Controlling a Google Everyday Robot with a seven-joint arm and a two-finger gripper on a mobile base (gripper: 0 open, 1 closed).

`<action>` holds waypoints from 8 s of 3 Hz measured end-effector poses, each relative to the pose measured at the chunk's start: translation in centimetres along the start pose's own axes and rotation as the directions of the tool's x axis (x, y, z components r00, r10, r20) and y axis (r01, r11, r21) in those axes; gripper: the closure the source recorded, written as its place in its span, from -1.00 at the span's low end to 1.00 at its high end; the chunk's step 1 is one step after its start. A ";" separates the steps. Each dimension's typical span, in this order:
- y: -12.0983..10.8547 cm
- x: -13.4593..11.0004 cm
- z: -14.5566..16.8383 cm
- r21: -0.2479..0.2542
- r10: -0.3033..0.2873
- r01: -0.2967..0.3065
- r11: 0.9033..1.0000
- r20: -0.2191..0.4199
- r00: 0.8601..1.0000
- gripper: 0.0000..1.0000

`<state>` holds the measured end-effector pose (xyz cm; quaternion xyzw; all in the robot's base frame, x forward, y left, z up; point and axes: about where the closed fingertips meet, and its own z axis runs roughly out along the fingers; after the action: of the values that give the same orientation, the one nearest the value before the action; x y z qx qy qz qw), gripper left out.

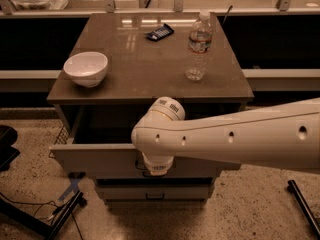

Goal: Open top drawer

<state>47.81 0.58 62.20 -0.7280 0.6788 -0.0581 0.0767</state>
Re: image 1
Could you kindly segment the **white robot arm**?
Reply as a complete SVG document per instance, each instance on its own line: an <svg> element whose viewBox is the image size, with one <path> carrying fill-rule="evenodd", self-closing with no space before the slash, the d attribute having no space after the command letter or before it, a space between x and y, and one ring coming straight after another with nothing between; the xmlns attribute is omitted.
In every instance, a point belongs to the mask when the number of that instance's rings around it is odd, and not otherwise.
<svg viewBox="0 0 320 240"><path fill-rule="evenodd" d="M187 120L183 106L157 99L131 133L146 167L161 175L175 157L296 171L320 167L320 99Z"/></svg>

